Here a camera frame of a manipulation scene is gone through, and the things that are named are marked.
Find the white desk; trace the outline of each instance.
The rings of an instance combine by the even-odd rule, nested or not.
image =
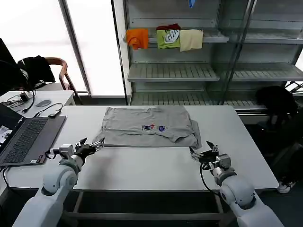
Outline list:
[[[20,91],[9,91],[0,97],[0,102],[7,101],[9,98],[18,95],[20,93],[21,93]],[[27,94],[28,96],[33,95],[32,92],[28,92]],[[25,117],[33,117],[37,112],[48,107],[48,106],[37,107],[36,104],[40,103],[41,101],[49,99],[52,101],[50,105],[55,103],[62,103],[63,106],[75,105],[75,102],[73,100],[73,95],[74,95],[73,91],[37,91],[35,95],[34,105],[26,113],[22,113],[21,111],[28,108],[31,105],[33,99],[30,99],[25,104],[14,108],[14,110]],[[41,116],[48,116],[49,114],[54,113],[55,110],[59,108],[60,105],[56,105],[53,108],[50,108],[45,112],[43,112]]]
[[[278,182],[263,156],[231,106],[186,106],[198,122],[203,146],[206,140],[218,144],[220,153],[231,156],[232,167],[250,180],[256,189],[275,189]],[[106,106],[66,106],[67,119],[54,143],[58,147],[98,132]],[[60,158],[40,166],[14,167],[8,182],[17,188],[38,188],[45,172],[58,165]],[[211,189],[218,189],[214,177],[204,171]],[[103,148],[87,158],[79,175],[77,190],[158,190],[196,191],[203,186],[199,163],[191,159],[188,148]]]

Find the sneaker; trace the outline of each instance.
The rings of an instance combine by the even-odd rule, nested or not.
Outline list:
[[[289,191],[294,187],[295,183],[296,182],[284,183],[280,181],[277,191],[281,194],[289,193]]]

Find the printed logo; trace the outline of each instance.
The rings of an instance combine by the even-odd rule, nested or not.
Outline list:
[[[142,131],[165,131],[167,129],[166,126],[163,125],[155,125],[155,124],[150,124],[150,125],[142,125]]]

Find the power adapter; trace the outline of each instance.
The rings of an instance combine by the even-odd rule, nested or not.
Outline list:
[[[20,94],[20,98],[23,102],[27,102],[29,100],[29,98],[25,92]]]

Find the gray t-shirt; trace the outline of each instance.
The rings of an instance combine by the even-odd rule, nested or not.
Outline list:
[[[201,147],[198,124],[183,106],[109,107],[93,141],[103,137],[105,146]]]

